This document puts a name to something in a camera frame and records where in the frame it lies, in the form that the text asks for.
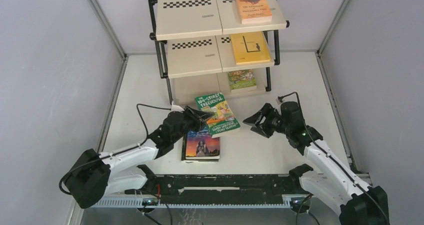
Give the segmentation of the dark green treehouse book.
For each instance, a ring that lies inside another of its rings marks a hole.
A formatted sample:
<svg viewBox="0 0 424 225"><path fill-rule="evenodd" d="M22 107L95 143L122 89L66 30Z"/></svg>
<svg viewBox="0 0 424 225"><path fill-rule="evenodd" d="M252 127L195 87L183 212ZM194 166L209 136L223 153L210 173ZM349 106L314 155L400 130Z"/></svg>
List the dark green treehouse book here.
<svg viewBox="0 0 424 225"><path fill-rule="evenodd" d="M212 138L219 138L240 130L241 125L221 92L198 96L194 101L201 111L213 113L212 118L206 122Z"/></svg>

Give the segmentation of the light green treehouse book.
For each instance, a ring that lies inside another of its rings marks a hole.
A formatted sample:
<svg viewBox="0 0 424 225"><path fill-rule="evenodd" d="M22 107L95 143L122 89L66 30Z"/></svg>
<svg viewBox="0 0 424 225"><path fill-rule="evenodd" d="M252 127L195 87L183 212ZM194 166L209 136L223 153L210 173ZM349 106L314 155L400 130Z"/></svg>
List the light green treehouse book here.
<svg viewBox="0 0 424 225"><path fill-rule="evenodd" d="M252 69L229 71L227 78L232 94L252 91L257 88L257 80Z"/></svg>

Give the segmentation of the yellow book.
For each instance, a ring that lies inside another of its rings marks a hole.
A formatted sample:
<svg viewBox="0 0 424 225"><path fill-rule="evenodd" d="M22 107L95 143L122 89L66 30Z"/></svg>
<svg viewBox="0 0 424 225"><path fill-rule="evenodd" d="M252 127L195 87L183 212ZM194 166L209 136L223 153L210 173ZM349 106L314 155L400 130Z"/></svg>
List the yellow book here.
<svg viewBox="0 0 424 225"><path fill-rule="evenodd" d="M262 31L234 33L230 39L237 66L271 62L268 43Z"/></svg>

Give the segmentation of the orange paperback book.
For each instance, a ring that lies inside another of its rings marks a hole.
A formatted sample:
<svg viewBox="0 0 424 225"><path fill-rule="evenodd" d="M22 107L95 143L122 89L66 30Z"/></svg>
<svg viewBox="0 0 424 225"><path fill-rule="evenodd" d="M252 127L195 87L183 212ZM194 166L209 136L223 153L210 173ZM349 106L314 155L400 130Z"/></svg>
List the orange paperback book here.
<svg viewBox="0 0 424 225"><path fill-rule="evenodd" d="M272 21L272 12L267 0L235 0L243 25Z"/></svg>

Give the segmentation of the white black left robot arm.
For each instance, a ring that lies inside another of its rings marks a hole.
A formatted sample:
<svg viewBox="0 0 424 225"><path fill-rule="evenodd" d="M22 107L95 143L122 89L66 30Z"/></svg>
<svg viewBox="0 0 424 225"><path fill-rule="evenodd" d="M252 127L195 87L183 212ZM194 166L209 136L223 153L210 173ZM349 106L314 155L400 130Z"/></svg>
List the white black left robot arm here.
<svg viewBox="0 0 424 225"><path fill-rule="evenodd" d="M149 194L157 181L138 166L163 157L188 132L201 131L213 116L213 112L174 105L162 124L148 132L143 141L115 151L84 151L59 180L59 190L71 195L82 209L117 192L140 189Z"/></svg>

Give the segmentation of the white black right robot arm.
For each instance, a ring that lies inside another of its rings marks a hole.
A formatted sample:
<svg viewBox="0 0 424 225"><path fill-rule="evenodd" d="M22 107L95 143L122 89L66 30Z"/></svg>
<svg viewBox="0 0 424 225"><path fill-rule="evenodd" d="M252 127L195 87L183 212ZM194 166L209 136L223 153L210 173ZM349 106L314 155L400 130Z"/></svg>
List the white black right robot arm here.
<svg viewBox="0 0 424 225"><path fill-rule="evenodd" d="M289 144L320 170L317 173L307 164L291 169L289 188L293 192L316 196L334 211L342 225L390 224L387 193L380 186L372 187L341 162L323 136L305 123L298 102L283 102L279 110L266 103L243 123L266 138L284 134Z"/></svg>

